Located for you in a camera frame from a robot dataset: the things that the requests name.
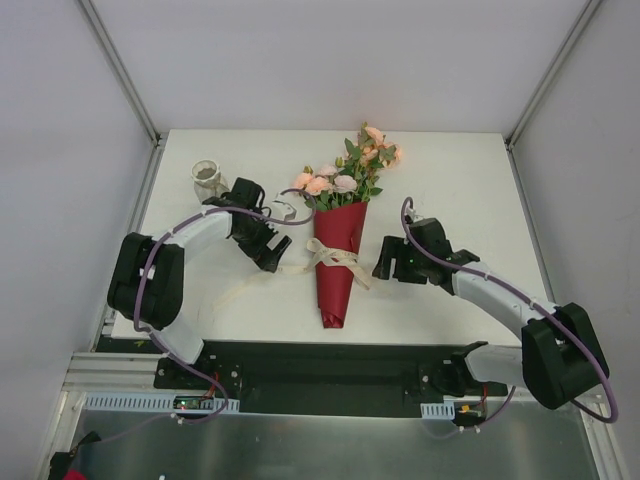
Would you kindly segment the white ribbed ceramic vase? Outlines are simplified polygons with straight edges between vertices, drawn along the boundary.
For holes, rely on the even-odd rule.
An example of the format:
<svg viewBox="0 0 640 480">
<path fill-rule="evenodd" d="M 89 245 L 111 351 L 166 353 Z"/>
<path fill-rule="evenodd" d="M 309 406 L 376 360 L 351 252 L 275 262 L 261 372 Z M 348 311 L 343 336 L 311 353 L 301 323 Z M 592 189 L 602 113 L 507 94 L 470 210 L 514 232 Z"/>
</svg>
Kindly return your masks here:
<svg viewBox="0 0 640 480">
<path fill-rule="evenodd" d="M 201 204 L 230 191 L 219 164 L 214 160 L 203 159 L 196 162 L 191 168 L 191 178 L 195 195 Z"/>
</svg>

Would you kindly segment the cream printed ribbon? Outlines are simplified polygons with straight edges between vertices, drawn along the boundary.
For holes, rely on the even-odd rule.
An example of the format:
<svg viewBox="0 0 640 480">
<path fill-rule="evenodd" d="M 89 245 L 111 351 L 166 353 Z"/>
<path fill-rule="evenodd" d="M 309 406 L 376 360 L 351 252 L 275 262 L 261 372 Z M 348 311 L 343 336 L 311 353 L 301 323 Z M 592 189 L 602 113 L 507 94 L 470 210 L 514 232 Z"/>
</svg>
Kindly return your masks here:
<svg viewBox="0 0 640 480">
<path fill-rule="evenodd" d="M 317 238 L 309 239 L 306 243 L 306 249 L 312 253 L 312 257 L 305 265 L 283 265 L 278 266 L 274 273 L 262 272 L 254 274 L 213 301 L 211 303 L 211 311 L 220 310 L 232 300 L 238 298 L 250 286 L 263 283 L 277 275 L 306 275 L 317 266 L 333 269 L 344 267 L 353 275 L 356 284 L 361 288 L 371 290 L 374 287 L 372 275 L 359 264 L 359 257 L 356 253 L 327 247 Z"/>
</svg>

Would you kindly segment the red wrapping paper sheet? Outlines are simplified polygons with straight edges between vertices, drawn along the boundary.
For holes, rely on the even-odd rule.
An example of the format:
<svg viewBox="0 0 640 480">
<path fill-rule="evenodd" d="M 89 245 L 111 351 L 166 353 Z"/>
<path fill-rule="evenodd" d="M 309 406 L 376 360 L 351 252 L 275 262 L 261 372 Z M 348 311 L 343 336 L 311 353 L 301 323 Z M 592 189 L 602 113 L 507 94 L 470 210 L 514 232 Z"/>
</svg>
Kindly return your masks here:
<svg viewBox="0 0 640 480">
<path fill-rule="evenodd" d="M 344 327 L 367 207 L 366 202 L 357 202 L 314 217 L 313 239 L 320 243 L 315 265 L 317 304 L 325 329 Z"/>
</svg>

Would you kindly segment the pink rose stem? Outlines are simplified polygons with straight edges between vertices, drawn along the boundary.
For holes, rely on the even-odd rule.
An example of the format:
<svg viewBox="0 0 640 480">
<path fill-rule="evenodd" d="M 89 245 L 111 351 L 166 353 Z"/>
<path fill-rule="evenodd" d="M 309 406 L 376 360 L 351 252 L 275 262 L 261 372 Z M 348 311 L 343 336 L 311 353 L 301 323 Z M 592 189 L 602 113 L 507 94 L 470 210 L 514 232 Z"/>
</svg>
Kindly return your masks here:
<svg viewBox="0 0 640 480">
<path fill-rule="evenodd" d="M 335 165 L 326 165 L 317 171 L 306 167 L 294 179 L 292 187 L 312 196 L 320 211 L 329 211 L 368 199 L 364 177 L 352 169 L 339 169 Z"/>
<path fill-rule="evenodd" d="M 383 192 L 378 185 L 381 174 L 400 163 L 402 149 L 367 122 L 354 140 L 346 138 L 344 143 L 345 155 L 335 160 L 333 198 L 339 206 L 367 203 Z"/>
</svg>

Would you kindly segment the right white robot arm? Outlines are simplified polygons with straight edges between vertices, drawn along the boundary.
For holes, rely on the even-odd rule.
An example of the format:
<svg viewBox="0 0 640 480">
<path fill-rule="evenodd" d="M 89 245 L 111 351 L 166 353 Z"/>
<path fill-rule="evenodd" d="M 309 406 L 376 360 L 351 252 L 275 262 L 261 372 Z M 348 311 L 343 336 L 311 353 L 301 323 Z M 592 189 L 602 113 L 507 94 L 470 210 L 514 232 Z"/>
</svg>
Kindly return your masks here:
<svg viewBox="0 0 640 480">
<path fill-rule="evenodd" d="M 535 300 L 474 253 L 453 250 L 435 218 L 405 218 L 403 228 L 404 237 L 384 238 L 374 277 L 440 287 L 483 310 L 520 342 L 499 346 L 476 341 L 458 348 L 431 376 L 438 391 L 462 397 L 495 382 L 524 387 L 555 410 L 576 404 L 600 386 L 610 409 L 617 409 L 609 367 L 584 308 Z"/>
</svg>

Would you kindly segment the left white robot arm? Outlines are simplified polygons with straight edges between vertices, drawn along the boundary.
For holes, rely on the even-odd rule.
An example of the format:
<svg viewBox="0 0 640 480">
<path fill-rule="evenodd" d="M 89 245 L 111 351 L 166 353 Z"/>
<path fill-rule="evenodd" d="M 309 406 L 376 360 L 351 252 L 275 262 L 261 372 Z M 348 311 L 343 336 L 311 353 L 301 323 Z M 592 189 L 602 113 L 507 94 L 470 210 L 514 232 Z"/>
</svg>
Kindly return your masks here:
<svg viewBox="0 0 640 480">
<path fill-rule="evenodd" d="M 185 267 L 213 244 L 232 239 L 260 270 L 274 273 L 292 240 L 284 235 L 269 245 L 279 232 L 267 222 L 264 198 L 259 184 L 238 178 L 177 226 L 155 236 L 129 233 L 121 243 L 107 304 L 180 360 L 176 375 L 188 388 L 204 387 L 212 367 L 200 357 L 204 340 L 182 312 Z"/>
</svg>

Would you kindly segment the left aluminium frame post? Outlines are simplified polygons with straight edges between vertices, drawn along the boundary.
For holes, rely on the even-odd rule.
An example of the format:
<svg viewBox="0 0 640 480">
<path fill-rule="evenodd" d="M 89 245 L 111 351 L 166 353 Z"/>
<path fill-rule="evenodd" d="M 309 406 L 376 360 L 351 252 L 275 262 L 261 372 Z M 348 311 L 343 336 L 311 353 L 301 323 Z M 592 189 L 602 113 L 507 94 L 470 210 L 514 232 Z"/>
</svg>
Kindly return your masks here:
<svg viewBox="0 0 640 480">
<path fill-rule="evenodd" d="M 119 85 L 134 116 L 145 132 L 145 135 L 148 137 L 152 145 L 159 145 L 162 140 L 162 134 L 155 125 L 155 122 L 152 120 L 152 117 L 94 2 L 91 0 L 75 0 L 74 4 L 86 22 L 112 72 L 112 75 Z"/>
</svg>

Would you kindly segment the aluminium frame post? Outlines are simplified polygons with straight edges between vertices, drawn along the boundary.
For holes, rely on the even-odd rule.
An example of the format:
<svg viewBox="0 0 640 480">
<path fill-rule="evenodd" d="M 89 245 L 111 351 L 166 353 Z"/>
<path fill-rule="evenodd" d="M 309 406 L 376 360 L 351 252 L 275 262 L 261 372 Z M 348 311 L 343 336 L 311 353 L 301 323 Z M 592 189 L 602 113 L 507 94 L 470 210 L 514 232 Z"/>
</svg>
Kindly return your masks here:
<svg viewBox="0 0 640 480">
<path fill-rule="evenodd" d="M 519 115 L 513 129 L 505 137 L 505 146 L 508 152 L 512 152 L 522 137 L 534 116 L 541 107 L 544 99 L 550 93 L 554 83 L 559 78 L 564 66 L 569 61 L 578 43 L 585 35 L 587 29 L 594 21 L 601 7 L 605 4 L 603 0 L 588 0 L 581 7 L 576 19 L 573 21 L 567 34 L 560 43 L 544 74 L 536 84 L 523 111 Z"/>
<path fill-rule="evenodd" d="M 134 116 L 145 132 L 145 135 L 148 137 L 152 145 L 159 145 L 162 140 L 162 134 L 155 125 L 155 122 L 152 120 L 152 117 L 94 2 L 91 0 L 75 0 L 74 4 L 86 22 L 112 72 L 112 75 L 119 85 Z"/>
</svg>

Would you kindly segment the right aluminium frame post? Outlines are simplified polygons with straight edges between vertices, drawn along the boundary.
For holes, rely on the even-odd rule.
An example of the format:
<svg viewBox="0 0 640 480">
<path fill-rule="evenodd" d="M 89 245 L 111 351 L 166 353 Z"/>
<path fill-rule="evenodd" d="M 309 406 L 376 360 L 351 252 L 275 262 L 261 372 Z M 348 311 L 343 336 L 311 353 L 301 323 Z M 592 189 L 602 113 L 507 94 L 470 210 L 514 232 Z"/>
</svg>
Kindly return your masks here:
<svg viewBox="0 0 640 480">
<path fill-rule="evenodd" d="M 536 84 L 523 111 L 519 115 L 513 129 L 505 137 L 505 146 L 508 152 L 512 152 L 522 137 L 534 116 L 541 107 L 544 99 L 550 93 L 554 83 L 559 78 L 564 66 L 569 61 L 578 43 L 585 35 L 587 29 L 594 21 L 601 7 L 605 4 L 603 0 L 588 0 L 581 7 L 576 19 L 573 21 L 567 34 L 560 43 L 544 74 Z"/>
</svg>

